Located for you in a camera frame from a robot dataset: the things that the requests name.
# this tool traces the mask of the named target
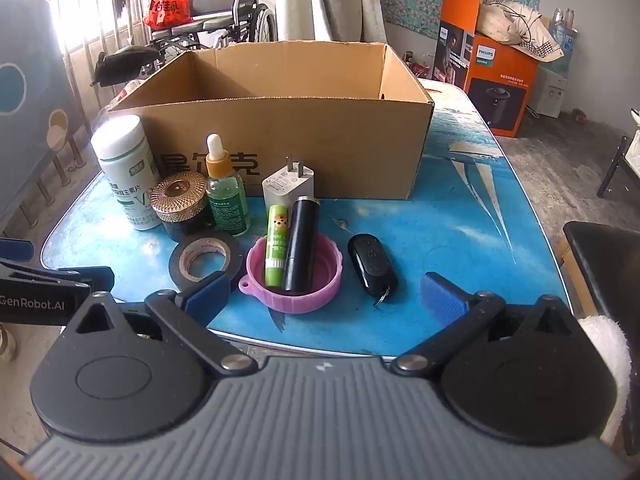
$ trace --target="white supplement bottle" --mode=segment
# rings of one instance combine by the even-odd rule
[[[100,167],[124,213],[138,231],[160,225],[149,204],[160,178],[153,153],[137,115],[107,120],[91,139]]]

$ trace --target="dropper bottle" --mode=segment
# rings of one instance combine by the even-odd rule
[[[213,216],[219,229],[240,236],[250,225],[242,178],[231,165],[231,157],[222,148],[219,135],[207,137],[207,147],[209,153],[205,161],[209,178],[206,191]]]

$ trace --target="wheelchair wheel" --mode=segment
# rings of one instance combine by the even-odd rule
[[[278,41],[275,14],[265,4],[258,4],[255,7],[249,28],[249,41],[252,43]]]

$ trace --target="lip balm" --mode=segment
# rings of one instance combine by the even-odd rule
[[[293,203],[282,280],[282,288],[286,292],[295,295],[311,292],[319,219],[320,203],[315,198],[301,196]]]
[[[287,256],[287,223],[289,211],[286,206],[272,205],[269,208],[267,225],[267,251],[264,257],[264,286],[280,287]]]

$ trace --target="black tape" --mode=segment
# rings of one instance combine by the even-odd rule
[[[208,229],[181,241],[169,257],[169,276],[180,291],[196,285],[200,278],[189,278],[189,268],[197,256],[219,252],[224,255],[222,270],[231,282],[231,292],[238,288],[238,281],[244,276],[244,254],[242,247],[232,235],[218,229]]]

